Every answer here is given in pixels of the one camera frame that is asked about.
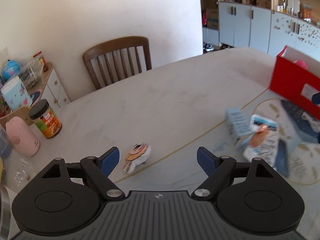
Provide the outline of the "light blue cupboard unit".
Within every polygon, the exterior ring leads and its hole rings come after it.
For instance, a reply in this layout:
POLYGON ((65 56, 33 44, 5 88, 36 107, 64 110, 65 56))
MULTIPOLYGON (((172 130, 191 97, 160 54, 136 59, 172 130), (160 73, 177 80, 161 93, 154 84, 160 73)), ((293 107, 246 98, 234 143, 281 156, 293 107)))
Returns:
POLYGON ((207 9, 203 41, 214 46, 249 47, 276 56, 285 46, 319 60, 319 27, 281 12, 219 2, 207 9))

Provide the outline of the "blue patterned tissue box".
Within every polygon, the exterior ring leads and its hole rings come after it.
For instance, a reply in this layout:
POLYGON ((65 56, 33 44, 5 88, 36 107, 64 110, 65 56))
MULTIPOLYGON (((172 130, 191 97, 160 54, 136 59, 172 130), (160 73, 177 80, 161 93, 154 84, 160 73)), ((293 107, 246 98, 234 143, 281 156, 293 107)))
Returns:
POLYGON ((31 96, 19 76, 10 79, 1 88, 1 93, 12 111, 23 106, 30 107, 33 103, 31 96))

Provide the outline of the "black white sneakers pair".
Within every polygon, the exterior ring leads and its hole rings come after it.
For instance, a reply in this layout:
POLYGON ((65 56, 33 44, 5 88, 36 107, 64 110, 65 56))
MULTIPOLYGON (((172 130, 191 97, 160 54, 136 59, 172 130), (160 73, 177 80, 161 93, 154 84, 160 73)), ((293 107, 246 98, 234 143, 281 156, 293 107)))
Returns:
POLYGON ((215 47, 211 43, 208 43, 208 42, 203 43, 203 53, 204 54, 213 52, 214 50, 215 50, 215 47))

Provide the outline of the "white printed sachet packet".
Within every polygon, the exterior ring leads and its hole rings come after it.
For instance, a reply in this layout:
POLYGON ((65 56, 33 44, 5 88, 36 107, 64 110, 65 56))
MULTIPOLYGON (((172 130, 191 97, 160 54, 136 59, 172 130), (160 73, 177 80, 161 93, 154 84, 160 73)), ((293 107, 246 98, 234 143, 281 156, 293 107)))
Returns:
POLYGON ((287 178, 289 176, 287 144, 280 138, 280 124, 264 116, 253 114, 249 127, 253 134, 245 142, 244 158, 247 161, 261 158, 287 178))

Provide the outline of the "jar with black lid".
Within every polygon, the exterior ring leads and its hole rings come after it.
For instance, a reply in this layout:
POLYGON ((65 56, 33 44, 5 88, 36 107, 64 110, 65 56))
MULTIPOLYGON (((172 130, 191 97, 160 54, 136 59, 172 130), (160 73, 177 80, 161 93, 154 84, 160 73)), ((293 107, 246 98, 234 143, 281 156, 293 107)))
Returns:
POLYGON ((61 121, 46 99, 35 103, 29 110, 28 115, 47 139, 55 137, 62 129, 61 121))

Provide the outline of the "small light blue carton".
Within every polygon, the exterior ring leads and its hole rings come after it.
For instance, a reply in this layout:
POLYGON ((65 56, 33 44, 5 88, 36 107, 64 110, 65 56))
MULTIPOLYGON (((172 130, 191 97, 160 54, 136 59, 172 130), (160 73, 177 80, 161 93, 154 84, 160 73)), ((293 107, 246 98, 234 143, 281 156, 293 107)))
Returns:
POLYGON ((225 112, 225 122, 234 145, 249 137, 253 131, 239 108, 229 108, 225 112))

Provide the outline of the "brown wooden chair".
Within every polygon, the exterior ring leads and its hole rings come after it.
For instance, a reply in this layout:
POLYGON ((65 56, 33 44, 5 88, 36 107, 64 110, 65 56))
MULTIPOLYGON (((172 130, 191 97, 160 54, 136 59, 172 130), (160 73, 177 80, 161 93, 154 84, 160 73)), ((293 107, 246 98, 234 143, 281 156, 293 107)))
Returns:
POLYGON ((146 70, 152 69, 149 39, 143 36, 128 36, 106 41, 93 46, 82 55, 84 64, 88 70, 95 89, 103 86, 99 82, 92 61, 98 65, 100 76, 104 85, 140 74, 143 72, 138 48, 143 50, 146 70))

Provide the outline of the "white drawer side cabinet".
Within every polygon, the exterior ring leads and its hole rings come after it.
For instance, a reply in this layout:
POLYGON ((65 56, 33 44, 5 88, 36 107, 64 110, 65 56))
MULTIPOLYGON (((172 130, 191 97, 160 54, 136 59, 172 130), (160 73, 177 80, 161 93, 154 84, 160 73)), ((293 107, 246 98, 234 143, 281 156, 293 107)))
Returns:
POLYGON ((39 97, 36 101, 41 99, 46 99, 49 102, 50 107, 53 111, 68 105, 71 101, 54 69, 51 62, 47 62, 45 67, 48 68, 46 72, 42 73, 38 82, 27 89, 28 93, 31 95, 35 92, 39 92, 39 97))

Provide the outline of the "dark blue fish-shaped pouch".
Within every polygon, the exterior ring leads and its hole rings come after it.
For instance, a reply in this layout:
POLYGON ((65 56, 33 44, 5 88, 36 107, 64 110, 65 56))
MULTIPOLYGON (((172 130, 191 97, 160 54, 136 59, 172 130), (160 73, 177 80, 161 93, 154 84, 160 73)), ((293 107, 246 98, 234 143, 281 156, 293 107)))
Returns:
POLYGON ((305 142, 319 143, 319 133, 315 132, 308 121, 302 118, 305 111, 287 100, 281 99, 281 105, 288 114, 299 137, 305 142))

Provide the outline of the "clear plastic container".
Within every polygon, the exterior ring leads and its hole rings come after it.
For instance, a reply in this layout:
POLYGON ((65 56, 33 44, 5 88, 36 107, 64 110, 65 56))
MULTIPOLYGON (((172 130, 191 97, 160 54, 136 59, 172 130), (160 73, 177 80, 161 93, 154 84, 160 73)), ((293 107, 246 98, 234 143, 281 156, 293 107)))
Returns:
POLYGON ((40 81, 43 74, 43 67, 44 63, 35 59, 22 68, 18 76, 26 89, 33 87, 40 81))

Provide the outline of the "red cardboard shoe box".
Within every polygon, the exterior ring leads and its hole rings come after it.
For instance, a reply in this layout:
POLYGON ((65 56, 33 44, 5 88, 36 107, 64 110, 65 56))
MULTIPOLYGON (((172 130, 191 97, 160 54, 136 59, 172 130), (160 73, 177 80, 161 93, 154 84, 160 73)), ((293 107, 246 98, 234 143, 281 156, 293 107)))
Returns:
POLYGON ((285 46, 277 55, 269 89, 319 119, 319 61, 285 46), (303 60, 308 70, 294 64, 303 60))

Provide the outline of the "pink fluffy strawberry plush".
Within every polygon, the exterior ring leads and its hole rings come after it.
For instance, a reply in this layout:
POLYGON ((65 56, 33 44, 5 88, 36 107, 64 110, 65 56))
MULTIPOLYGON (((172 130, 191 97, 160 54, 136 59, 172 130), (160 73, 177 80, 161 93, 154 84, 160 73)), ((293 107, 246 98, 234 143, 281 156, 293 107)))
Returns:
POLYGON ((300 66, 303 69, 308 70, 308 65, 303 60, 294 61, 294 64, 300 66))

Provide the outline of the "blue globe toy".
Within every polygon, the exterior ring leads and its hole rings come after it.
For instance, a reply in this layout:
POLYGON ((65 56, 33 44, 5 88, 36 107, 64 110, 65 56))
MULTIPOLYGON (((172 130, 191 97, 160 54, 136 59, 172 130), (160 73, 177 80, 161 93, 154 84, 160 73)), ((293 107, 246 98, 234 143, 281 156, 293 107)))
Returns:
POLYGON ((8 60, 2 69, 2 77, 5 82, 17 75, 21 71, 20 65, 17 61, 8 60))

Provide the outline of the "pink thermos bottle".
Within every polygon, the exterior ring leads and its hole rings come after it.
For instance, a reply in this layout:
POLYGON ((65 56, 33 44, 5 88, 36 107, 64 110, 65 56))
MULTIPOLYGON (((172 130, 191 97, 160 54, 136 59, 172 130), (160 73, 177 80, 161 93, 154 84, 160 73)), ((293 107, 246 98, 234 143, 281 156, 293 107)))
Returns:
POLYGON ((32 157, 38 152, 40 141, 22 118, 18 116, 11 118, 5 124, 5 129, 18 152, 28 157, 32 157))

